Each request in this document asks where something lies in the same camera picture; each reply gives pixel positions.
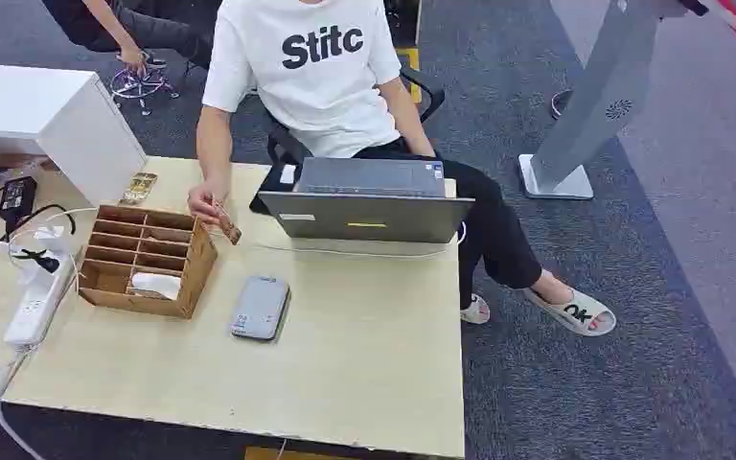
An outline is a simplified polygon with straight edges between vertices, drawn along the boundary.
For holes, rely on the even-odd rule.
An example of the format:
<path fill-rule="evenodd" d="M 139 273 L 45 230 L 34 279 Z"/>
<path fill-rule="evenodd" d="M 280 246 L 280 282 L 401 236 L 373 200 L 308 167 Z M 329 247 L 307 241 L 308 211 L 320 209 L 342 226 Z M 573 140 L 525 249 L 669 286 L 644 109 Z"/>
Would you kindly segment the person's right hand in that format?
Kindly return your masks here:
<path fill-rule="evenodd" d="M 206 224 L 218 226 L 222 212 L 217 204 L 225 200 L 227 193 L 225 186 L 213 181 L 204 181 L 189 191 L 188 208 L 195 218 Z"/>

